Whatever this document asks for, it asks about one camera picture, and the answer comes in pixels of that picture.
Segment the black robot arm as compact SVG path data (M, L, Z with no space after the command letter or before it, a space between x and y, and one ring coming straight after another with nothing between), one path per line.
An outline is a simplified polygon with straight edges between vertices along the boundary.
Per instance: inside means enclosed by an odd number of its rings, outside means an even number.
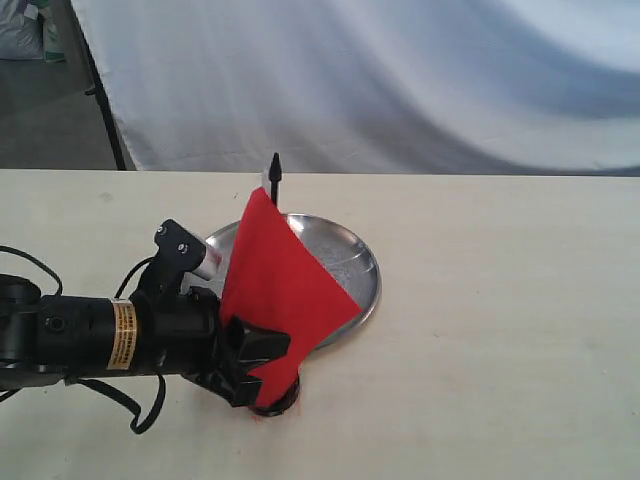
M40 293L1 278L1 388L37 388L89 379L180 375L233 407L259 405L266 383L255 368L285 357L282 331L233 317L201 286L140 283L127 299Z

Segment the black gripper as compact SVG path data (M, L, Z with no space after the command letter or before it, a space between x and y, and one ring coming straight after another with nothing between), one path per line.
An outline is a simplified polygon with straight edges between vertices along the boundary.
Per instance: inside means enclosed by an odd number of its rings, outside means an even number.
M219 346L220 301L203 287L192 287L162 309L140 290L131 295L138 335L130 371L133 375L180 375L233 407L254 407L262 380L247 372L285 357L291 337L233 316L225 335L238 368L229 376L228 360Z

